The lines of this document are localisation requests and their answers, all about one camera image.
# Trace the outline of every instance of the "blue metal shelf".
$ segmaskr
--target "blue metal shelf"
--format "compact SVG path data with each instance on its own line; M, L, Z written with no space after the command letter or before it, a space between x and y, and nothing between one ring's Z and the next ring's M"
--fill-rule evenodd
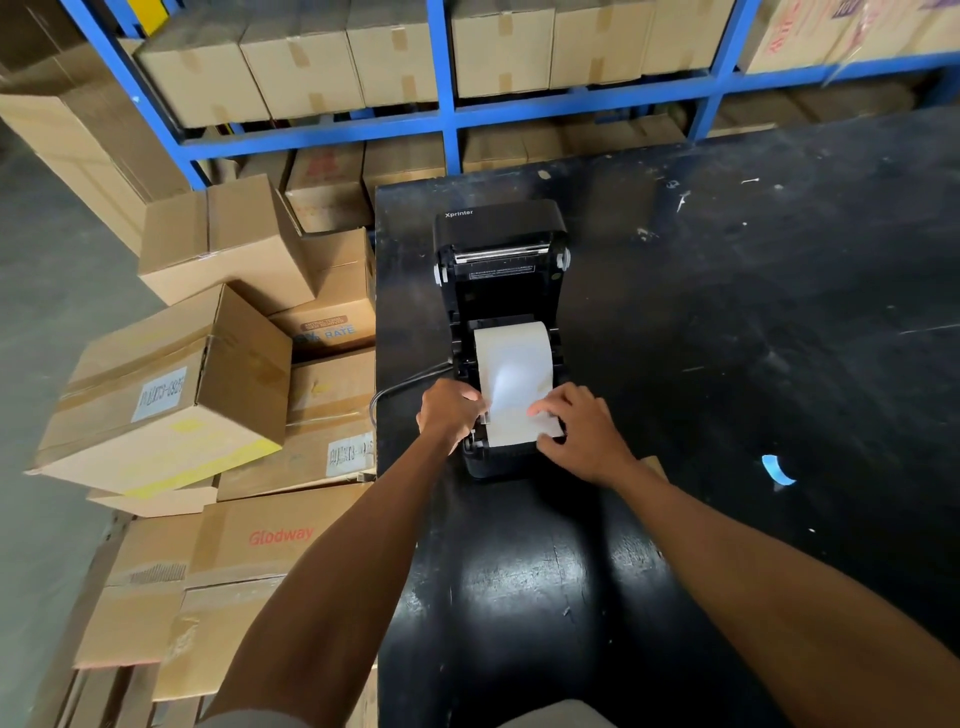
M206 178L196 164L200 159L236 157L432 132L439 132L444 136L447 172L459 174L461 166L458 132L461 129L589 111L643 108L671 101L697 101L697 113L688 134L691 141L697 141L707 136L724 95L741 91L822 84L834 80L942 68L944 78L924 99L924 104L947 103L960 94L960 52L864 61L850 63L842 68L831 65L794 68L775 73L740 73L735 70L736 62L760 0L736 0L713 66L707 73L694 74L691 78L681 80L641 79L630 85L571 89L574 92L547 93L539 97L508 101L480 101L458 106L454 97L444 0L425 0L437 75L437 110L375 117L370 109L362 109L352 113L349 120L330 124L236 133L219 139L187 139L139 69L120 48L113 33L87 5L87 0L60 1L91 45L100 53L120 85L130 94L164 148L196 189L207 185ZM134 34L137 26L134 23L135 18L132 20L126 0L109 0L109 6L116 13L117 24L121 30L129 35ZM176 5L173 0L169 0L167 6L173 9Z

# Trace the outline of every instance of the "hand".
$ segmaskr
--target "hand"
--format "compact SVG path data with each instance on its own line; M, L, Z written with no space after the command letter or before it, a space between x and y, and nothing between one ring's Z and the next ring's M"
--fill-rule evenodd
M487 403L469 384L456 379L438 379L423 393L417 426L421 435L444 438L453 452L486 411Z
M566 425L566 443L549 435L537 439L537 449L577 477L608 488L636 464L634 455L613 424L610 409L587 387L562 384L530 405L527 414L549 412Z

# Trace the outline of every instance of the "white label paper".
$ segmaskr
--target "white label paper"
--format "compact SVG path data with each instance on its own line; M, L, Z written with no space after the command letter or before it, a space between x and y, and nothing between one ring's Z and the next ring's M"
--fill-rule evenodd
M180 404L180 392L186 381L186 367L180 367L174 372L158 376L148 381L140 390L140 399L133 410L132 423L146 420L148 417L166 412Z
M326 449L326 476L368 471L373 467L373 433L335 440Z
M527 408L553 389L550 337L539 321L508 327L479 328L473 333L480 369L480 392L490 405L487 440L492 448L532 443L541 433L560 437L556 417Z

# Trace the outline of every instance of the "thermal label printer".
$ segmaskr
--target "thermal label printer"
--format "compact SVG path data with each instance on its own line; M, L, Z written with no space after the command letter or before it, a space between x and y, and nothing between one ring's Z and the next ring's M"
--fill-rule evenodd
M566 226L553 200L472 207L437 215L434 276L450 323L453 373L480 389L474 332L540 321L553 357L553 385L566 381L557 303L570 265ZM463 441L476 478L515 473L536 455L535 443L490 447L485 418Z

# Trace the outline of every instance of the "forearm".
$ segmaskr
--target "forearm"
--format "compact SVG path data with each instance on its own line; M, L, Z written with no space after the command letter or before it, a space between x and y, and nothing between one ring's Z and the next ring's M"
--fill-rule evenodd
M960 661L873 592L636 463L613 483L798 726L947 725Z
M210 715L280 711L342 726L406 580L448 438L421 435L303 554L254 621Z

